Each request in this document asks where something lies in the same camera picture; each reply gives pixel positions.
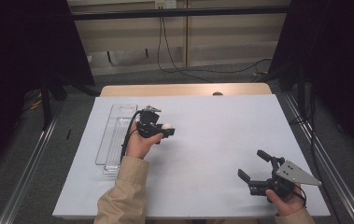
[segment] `sleeve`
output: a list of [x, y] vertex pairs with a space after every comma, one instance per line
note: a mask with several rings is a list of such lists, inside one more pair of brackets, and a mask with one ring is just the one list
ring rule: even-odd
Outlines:
[[276, 224], [315, 224], [307, 209], [303, 208], [289, 216], [276, 217]]
[[98, 200], [94, 224], [145, 223], [149, 163], [124, 157], [115, 187]]

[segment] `forearm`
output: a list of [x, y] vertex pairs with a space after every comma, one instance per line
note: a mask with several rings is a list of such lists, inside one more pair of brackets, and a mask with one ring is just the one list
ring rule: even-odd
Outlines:
[[145, 223], [149, 163], [124, 157], [115, 187], [98, 200], [94, 223]]
[[285, 217], [276, 217], [276, 224], [315, 224], [308, 211], [302, 210]]

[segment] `white tabletop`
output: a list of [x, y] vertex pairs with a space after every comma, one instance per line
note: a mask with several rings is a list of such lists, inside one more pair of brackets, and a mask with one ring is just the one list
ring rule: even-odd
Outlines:
[[[272, 204], [251, 196], [237, 176], [271, 177], [272, 166], [258, 149], [293, 161], [310, 173], [274, 95], [162, 96], [96, 98], [63, 191], [53, 215], [95, 217], [99, 197], [114, 186], [95, 158], [114, 104], [160, 108], [159, 123], [172, 123], [174, 136], [152, 147], [148, 189], [149, 218], [271, 217]], [[312, 216], [330, 213], [318, 187], [303, 185]]]

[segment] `person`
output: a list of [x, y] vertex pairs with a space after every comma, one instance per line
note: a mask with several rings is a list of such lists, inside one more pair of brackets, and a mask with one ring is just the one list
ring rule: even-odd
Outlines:
[[[146, 181], [149, 162], [144, 161], [144, 158], [149, 153], [150, 147], [162, 140], [163, 134], [158, 133], [150, 138], [143, 138], [133, 130], [136, 130], [135, 122], [130, 129], [131, 136], [126, 155], [120, 164], [115, 186], [98, 200], [98, 213], [94, 224], [146, 222]], [[295, 192], [300, 193], [300, 190], [296, 187]], [[288, 200], [283, 200], [270, 189], [266, 191], [266, 195], [277, 208], [277, 224], [315, 223], [299, 197], [291, 194]]]

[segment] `wall socket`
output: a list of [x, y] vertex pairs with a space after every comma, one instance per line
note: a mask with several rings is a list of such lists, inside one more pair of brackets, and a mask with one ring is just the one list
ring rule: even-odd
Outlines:
[[177, 8], [177, 0], [155, 0], [154, 8]]

